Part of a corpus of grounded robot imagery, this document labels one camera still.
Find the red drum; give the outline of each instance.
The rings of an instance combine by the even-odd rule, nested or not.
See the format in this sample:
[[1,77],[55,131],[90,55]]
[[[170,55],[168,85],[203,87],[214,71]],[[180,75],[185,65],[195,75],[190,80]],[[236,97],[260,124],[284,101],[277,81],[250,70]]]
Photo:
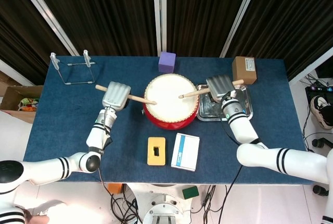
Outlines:
[[144,104],[148,119],[163,129],[175,130],[189,125],[197,115],[199,96],[179,99],[180,95],[197,90],[179,74],[163,74],[153,79],[145,91],[145,99],[157,102]]

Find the green object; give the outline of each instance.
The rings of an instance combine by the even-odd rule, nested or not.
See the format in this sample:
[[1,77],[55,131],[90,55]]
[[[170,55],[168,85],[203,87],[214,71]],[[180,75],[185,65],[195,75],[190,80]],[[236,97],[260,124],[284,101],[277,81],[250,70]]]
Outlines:
[[185,200],[199,196],[199,191],[197,186],[192,186],[191,188],[183,189],[183,196]]

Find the purple cube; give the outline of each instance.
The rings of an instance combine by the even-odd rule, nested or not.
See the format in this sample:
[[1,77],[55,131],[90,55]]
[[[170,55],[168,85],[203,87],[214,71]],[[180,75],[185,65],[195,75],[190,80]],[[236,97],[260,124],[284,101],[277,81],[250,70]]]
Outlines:
[[161,52],[160,60],[158,62],[158,71],[162,73],[173,73],[175,67],[176,54],[169,52]]

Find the drum rim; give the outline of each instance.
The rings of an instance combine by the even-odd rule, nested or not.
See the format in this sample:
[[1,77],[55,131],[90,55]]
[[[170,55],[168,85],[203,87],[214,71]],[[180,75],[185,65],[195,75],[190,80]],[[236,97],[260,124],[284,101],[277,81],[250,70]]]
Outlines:
[[[145,94],[144,94],[144,98],[145,98],[145,99],[147,99],[147,89],[148,89],[148,87],[150,86],[150,84],[153,83],[153,82],[154,82],[156,79],[158,79],[159,77],[165,77],[165,76],[179,76],[179,77],[181,77],[181,78],[184,78],[185,80],[187,80],[187,81],[193,86],[194,91],[197,89],[197,88],[195,87],[195,85],[194,85],[194,84],[193,84],[188,78],[186,78],[185,76],[182,76],[181,74],[173,74],[173,73],[172,73],[172,74],[161,74],[160,76],[155,77],[154,79],[152,79],[152,80],[148,83],[148,85],[147,85],[147,87],[146,87],[146,89],[145,89]],[[185,121],[186,119],[188,119],[192,114],[194,114],[195,112],[197,112],[198,104],[199,104],[199,95],[196,95],[195,97],[196,97],[196,102],[195,102],[195,104],[194,104],[194,108],[192,109],[191,113],[190,113],[187,117],[182,118],[182,119],[177,120],[177,121],[166,121],[166,120],[162,120],[161,118],[155,116],[155,115],[150,111],[150,109],[149,109],[149,105],[148,105],[148,104],[146,104],[146,109],[148,110],[148,112],[149,112],[149,113],[150,113],[155,119],[157,119],[157,120],[159,120],[159,121],[166,122],[166,123],[177,123],[177,122],[182,122],[182,121]]]

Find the drumhead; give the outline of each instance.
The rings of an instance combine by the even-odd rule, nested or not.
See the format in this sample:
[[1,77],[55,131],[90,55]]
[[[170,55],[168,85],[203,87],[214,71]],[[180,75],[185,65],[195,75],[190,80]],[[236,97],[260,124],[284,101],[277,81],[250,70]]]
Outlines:
[[193,83],[179,74],[163,74],[147,86],[145,98],[157,102],[146,104],[150,114],[164,122],[186,120],[197,109],[199,96],[179,99],[180,95],[197,90]]

